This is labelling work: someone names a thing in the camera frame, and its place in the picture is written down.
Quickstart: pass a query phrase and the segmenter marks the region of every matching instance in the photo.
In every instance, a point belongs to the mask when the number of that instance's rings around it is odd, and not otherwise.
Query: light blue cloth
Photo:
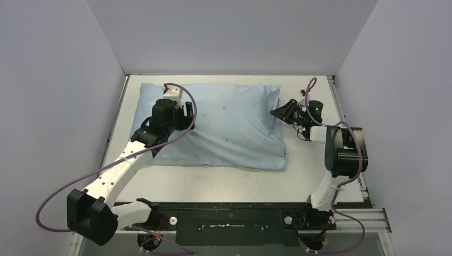
[[[195,129],[165,146],[154,165],[245,166],[284,170],[286,145],[281,121],[270,115],[279,103],[280,85],[185,84],[198,115]],[[142,83],[131,135],[162,98],[160,85]],[[185,105],[191,101],[186,93]],[[181,131],[174,131],[169,139]]]

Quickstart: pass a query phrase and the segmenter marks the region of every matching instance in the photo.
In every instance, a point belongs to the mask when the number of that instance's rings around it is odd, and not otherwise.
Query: screw
[[[171,224],[171,225],[176,225],[177,224],[177,218],[176,217],[171,217],[170,219],[169,219],[169,224]]]
[[[285,217],[284,218],[284,223],[287,224],[287,225],[292,224],[292,217],[290,217],[290,216]]]

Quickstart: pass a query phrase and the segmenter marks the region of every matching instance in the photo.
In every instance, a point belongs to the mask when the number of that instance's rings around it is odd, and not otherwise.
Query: gray wall
[[[124,74],[84,0],[0,1],[0,254],[65,255],[42,200],[100,166]],[[65,195],[44,210],[66,226]]]
[[[336,82],[398,256],[452,255],[452,2],[380,0]]]
[[[336,74],[377,0],[87,0],[126,73]]]

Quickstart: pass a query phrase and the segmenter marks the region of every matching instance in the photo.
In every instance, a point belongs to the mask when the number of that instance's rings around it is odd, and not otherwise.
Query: white table
[[[119,114],[104,163],[110,163],[124,149],[132,127],[141,83],[167,82],[280,84],[280,104],[298,100],[310,76],[164,76],[131,75],[123,95]],[[326,76],[318,76],[311,99],[324,103],[323,123],[339,121]],[[262,171],[242,167],[145,166],[118,197],[130,202],[143,197],[153,202],[305,202],[320,184],[325,173],[324,145],[304,142],[296,131],[284,124],[286,143],[285,171]],[[338,202],[362,202],[357,181],[345,186]]]

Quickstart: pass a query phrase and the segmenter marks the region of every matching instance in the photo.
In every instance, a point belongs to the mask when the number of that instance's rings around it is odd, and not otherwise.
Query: metal frame
[[[120,99],[118,102],[118,106],[117,106],[115,121],[113,123],[112,129],[110,132],[110,136],[111,136],[111,134],[114,130],[114,127],[116,125],[116,122],[117,122],[119,109],[121,108],[121,105],[122,105],[122,100],[124,98],[124,93],[127,88],[127,83],[128,83],[129,77],[130,77],[130,75],[126,75],[123,90],[122,90],[122,93],[121,93],[121,96],[120,96]],[[334,83],[334,77],[327,76],[327,79],[328,79],[331,93],[333,95],[334,102],[336,104],[336,109],[337,109],[338,115],[341,120],[344,120],[345,116],[343,115],[343,110],[342,110],[341,104],[340,104],[338,96],[337,96],[335,83]],[[364,203],[339,203],[338,208],[341,208],[339,211],[344,212],[346,214],[349,214],[349,215],[359,219],[364,224],[367,233],[378,233],[378,235],[380,237],[380,241],[382,243],[382,248],[383,248],[385,256],[394,256],[395,251],[392,246],[392,242],[391,242],[391,238],[390,238],[391,228],[389,225],[389,221],[386,217],[385,210],[384,209],[372,209],[373,205],[370,203],[368,190],[367,190],[366,183],[365,183],[362,175],[359,177],[359,184],[360,184],[361,193],[362,193],[363,198],[365,199],[365,202]],[[252,207],[251,204],[249,205],[249,207],[250,207],[249,208],[250,210],[254,209],[254,206]],[[201,209],[195,207],[195,208],[186,209],[186,210],[199,211]],[[345,233],[345,234],[361,232],[361,227],[355,221],[349,220],[348,218],[342,217],[338,214],[335,215],[335,218],[336,218],[336,230],[330,230],[328,232]],[[116,232],[117,233],[131,233],[131,234],[145,234],[142,232],[127,231],[127,230],[118,230]],[[163,231],[158,231],[158,233],[160,233],[160,234],[176,234],[177,231],[176,230],[163,230]],[[318,231],[317,230],[298,230],[298,233],[299,234],[310,234],[310,233],[318,233]],[[77,233],[73,233],[71,245],[68,250],[68,255],[70,255],[70,256],[78,255],[82,241],[83,241],[83,237],[81,235],[79,235]]]

